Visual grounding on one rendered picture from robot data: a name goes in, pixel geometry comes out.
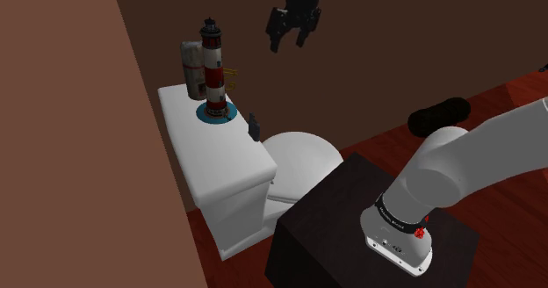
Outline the dark robot stand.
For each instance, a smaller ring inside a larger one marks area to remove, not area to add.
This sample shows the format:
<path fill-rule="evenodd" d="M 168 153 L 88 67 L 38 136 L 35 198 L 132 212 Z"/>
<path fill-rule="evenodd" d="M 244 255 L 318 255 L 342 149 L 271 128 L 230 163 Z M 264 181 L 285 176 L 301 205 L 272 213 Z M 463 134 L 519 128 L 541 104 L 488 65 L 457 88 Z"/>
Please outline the dark robot stand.
<path fill-rule="evenodd" d="M 429 215 L 433 259 L 414 277 L 370 249 L 360 214 L 393 177 L 354 153 L 276 224 L 265 276 L 274 288 L 466 288 L 479 234 L 447 212 Z"/>

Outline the white toilet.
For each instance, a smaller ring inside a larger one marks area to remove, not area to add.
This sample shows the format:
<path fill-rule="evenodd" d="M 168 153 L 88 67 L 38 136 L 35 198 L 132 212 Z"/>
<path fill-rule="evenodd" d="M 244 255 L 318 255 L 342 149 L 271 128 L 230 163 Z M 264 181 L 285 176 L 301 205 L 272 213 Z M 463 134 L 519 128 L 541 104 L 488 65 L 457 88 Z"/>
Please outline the white toilet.
<path fill-rule="evenodd" d="M 208 124 L 204 102 L 189 98 L 183 84 L 158 95 L 187 186 L 222 260 L 272 235 L 278 218 L 343 161 L 311 133 L 255 141 L 240 113 Z"/>

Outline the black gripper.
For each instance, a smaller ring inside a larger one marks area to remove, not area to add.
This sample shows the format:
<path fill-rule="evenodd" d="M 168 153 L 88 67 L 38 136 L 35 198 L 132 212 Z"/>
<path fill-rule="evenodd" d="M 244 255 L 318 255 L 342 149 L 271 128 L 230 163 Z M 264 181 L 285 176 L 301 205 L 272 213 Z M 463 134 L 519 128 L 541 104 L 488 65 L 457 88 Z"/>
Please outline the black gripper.
<path fill-rule="evenodd" d="M 303 47 L 306 38 L 314 32 L 319 23 L 320 0 L 285 0 L 285 8 L 274 7 L 269 16 L 265 32 L 270 38 L 270 50 L 276 53 L 281 39 L 292 28 L 299 28 L 296 45 Z"/>

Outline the small grey blue object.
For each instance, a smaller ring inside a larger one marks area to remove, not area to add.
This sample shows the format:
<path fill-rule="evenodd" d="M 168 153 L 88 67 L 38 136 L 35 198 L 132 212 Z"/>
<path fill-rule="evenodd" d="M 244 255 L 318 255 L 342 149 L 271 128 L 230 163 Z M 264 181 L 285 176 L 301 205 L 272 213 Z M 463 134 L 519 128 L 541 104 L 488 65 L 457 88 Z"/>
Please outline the small grey blue object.
<path fill-rule="evenodd" d="M 258 142 L 260 140 L 260 124 L 256 120 L 256 116 L 253 112 L 249 114 L 249 130 L 248 134 L 253 141 Z"/>

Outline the red white lighthouse figure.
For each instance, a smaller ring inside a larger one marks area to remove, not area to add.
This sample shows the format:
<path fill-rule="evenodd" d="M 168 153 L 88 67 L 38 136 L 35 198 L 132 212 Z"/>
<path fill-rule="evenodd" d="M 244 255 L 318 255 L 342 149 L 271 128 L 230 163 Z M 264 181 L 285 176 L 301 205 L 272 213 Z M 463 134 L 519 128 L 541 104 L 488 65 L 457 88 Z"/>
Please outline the red white lighthouse figure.
<path fill-rule="evenodd" d="M 222 31 L 214 19 L 206 18 L 199 34 L 204 64 L 205 102 L 197 108 L 196 114 L 206 124 L 226 124 L 237 115 L 237 109 L 227 101 L 221 52 Z"/>

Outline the white cylindrical canister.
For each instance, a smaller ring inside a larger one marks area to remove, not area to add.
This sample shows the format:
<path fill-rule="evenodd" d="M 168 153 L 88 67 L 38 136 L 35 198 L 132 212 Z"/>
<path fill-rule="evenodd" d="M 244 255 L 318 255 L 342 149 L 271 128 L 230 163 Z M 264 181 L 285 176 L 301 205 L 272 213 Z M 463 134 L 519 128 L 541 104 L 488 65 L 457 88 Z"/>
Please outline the white cylindrical canister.
<path fill-rule="evenodd" d="M 206 81 L 202 42 L 183 41 L 180 44 L 180 53 L 189 98 L 204 100 L 206 98 Z"/>

